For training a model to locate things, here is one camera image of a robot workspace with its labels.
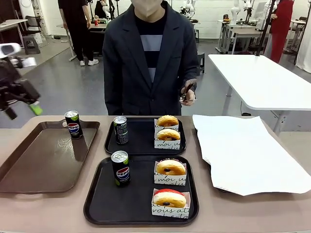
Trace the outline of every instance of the stool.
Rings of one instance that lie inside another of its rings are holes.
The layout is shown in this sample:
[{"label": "stool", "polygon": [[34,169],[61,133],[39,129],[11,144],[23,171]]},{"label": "stool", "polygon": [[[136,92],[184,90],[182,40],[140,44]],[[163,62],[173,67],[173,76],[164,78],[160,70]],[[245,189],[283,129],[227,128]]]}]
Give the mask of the stool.
[{"label": "stool", "polygon": [[200,43],[200,30],[199,29],[194,29],[194,37],[195,37],[195,42],[199,44]]},{"label": "stool", "polygon": [[204,70],[205,70],[205,53],[203,52],[198,52],[198,61],[199,61],[199,66],[198,69],[196,71],[196,75],[199,76],[201,71],[204,74]]},{"label": "stool", "polygon": [[33,35],[23,36],[23,42],[26,55],[41,53],[39,46],[35,40],[35,37]]}]

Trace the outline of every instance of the red dress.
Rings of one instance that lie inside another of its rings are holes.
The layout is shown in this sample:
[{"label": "red dress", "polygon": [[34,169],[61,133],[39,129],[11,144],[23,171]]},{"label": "red dress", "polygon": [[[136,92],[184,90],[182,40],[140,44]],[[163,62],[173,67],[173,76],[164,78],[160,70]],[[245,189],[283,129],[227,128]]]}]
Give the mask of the red dress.
[{"label": "red dress", "polygon": [[270,59],[276,63],[280,61],[283,53],[286,36],[291,24],[293,4],[292,0],[281,0],[275,13],[277,19],[274,19],[271,23],[272,51]]}]

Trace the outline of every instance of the hand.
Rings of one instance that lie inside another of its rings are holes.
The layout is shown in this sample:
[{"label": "hand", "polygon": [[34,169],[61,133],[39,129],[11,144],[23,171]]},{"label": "hand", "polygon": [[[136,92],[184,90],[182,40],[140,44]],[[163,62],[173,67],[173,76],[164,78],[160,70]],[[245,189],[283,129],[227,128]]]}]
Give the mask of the hand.
[{"label": "hand", "polygon": [[[185,88],[181,89],[181,93],[184,94],[185,93]],[[187,95],[186,95],[186,101],[182,101],[180,100],[179,102],[184,105],[184,106],[191,106],[193,105],[195,100],[195,93],[192,90],[189,90]]]},{"label": "hand", "polygon": [[276,14],[271,14],[271,19],[277,19],[277,15]]},{"label": "hand", "polygon": [[66,23],[66,22],[64,22],[63,26],[64,26],[64,28],[65,28],[66,30],[68,30],[68,26],[67,26],[67,23]]},{"label": "hand", "polygon": [[88,21],[88,22],[86,23],[86,25],[87,25],[87,29],[90,29],[90,28],[91,28],[91,20]]}]

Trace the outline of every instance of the pepsi logo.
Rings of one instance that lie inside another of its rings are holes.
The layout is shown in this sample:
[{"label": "pepsi logo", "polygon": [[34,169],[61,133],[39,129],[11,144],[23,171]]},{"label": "pepsi logo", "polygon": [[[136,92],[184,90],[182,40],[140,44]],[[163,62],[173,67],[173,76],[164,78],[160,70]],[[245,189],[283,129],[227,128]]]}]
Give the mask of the pepsi logo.
[{"label": "pepsi logo", "polygon": [[68,129],[71,133],[76,133],[79,131],[80,127],[77,123],[69,123]]},{"label": "pepsi logo", "polygon": [[125,180],[130,176],[130,168],[127,166],[125,168],[120,169],[117,171],[117,177],[120,180]]}]

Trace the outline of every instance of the desk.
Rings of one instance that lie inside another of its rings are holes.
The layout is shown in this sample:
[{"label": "desk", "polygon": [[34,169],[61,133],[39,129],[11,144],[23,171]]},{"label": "desk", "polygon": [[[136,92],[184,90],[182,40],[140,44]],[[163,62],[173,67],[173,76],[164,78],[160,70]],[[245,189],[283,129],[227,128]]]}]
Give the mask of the desk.
[{"label": "desk", "polygon": [[299,25],[306,25],[306,22],[305,22],[305,21],[301,21],[301,20],[291,20],[290,35],[288,36],[288,38],[287,38],[287,40],[286,40],[285,49],[287,49],[287,45],[288,45],[288,42],[289,42],[289,40],[290,40],[290,36],[291,36],[292,31],[293,31],[294,24],[296,24],[295,37],[294,37],[294,39],[293,39],[293,43],[292,43],[292,46],[291,46],[290,51],[292,50],[293,44],[294,44],[294,43],[297,41],[297,39],[298,39],[298,35],[299,35],[298,26],[299,26]]},{"label": "desk", "polygon": [[[64,25],[63,24],[59,24],[59,25],[57,25],[57,27],[58,28],[64,28]],[[95,26],[95,24],[92,23],[90,29],[100,29],[99,33],[104,33],[106,28],[107,28],[107,24],[101,23],[101,24],[98,24],[98,26]],[[77,56],[76,56],[76,54],[74,53],[74,51],[72,49],[72,41],[71,41],[71,37],[69,35],[69,30],[65,29],[65,31],[66,31],[68,43],[69,43],[69,46],[70,46],[70,51],[71,51],[71,58],[69,58],[69,61],[71,62]]]},{"label": "desk", "polygon": [[254,26],[250,26],[250,25],[229,25],[226,22],[223,22],[222,20],[218,20],[218,22],[220,22],[222,24],[221,30],[220,30],[220,34],[219,34],[219,39],[218,39],[218,47],[216,47],[215,49],[218,52],[221,53],[225,53],[227,54],[229,51],[229,47],[230,47],[230,42],[231,42],[231,36],[232,36],[232,32],[230,31],[230,29],[233,28],[254,28]]},{"label": "desk", "polygon": [[282,131],[290,111],[311,110],[311,83],[265,56],[209,55],[229,84],[223,116],[228,113],[232,90],[250,109],[281,111],[273,129]]},{"label": "desk", "polygon": [[[59,121],[64,116],[32,118],[0,150],[0,164],[20,142],[43,121]],[[187,140],[181,154],[192,167],[200,203],[197,218],[189,225],[178,226],[95,226],[85,219],[83,205],[99,162],[108,157],[103,148],[113,116],[80,116],[98,121],[100,127],[89,150],[80,177],[73,189],[59,194],[0,194],[0,231],[27,233],[112,233],[112,232],[193,232],[193,233],[267,233],[296,232],[311,229],[311,192],[306,194],[261,193],[242,197],[222,193],[212,186],[208,165],[202,159],[199,141],[191,116],[179,116]],[[277,136],[267,127],[269,133]],[[311,174],[310,157],[294,155]]]},{"label": "desk", "polygon": [[11,28],[17,28],[21,44],[24,46],[23,36],[20,32],[18,24],[22,23],[22,22],[26,22],[26,21],[27,21],[27,19],[8,19],[5,22],[3,22],[2,24],[0,24],[0,32],[3,32],[5,30],[11,29]]},{"label": "desk", "polygon": [[232,52],[231,54],[234,54],[234,49],[235,49],[235,45],[237,43],[237,38],[249,38],[246,42],[246,49],[249,46],[250,43],[250,38],[258,38],[261,37],[262,32],[259,32],[255,29],[255,27],[252,28],[231,28],[230,31],[232,32],[231,34],[233,34],[234,36],[234,42],[233,42],[233,47],[232,47]]}]

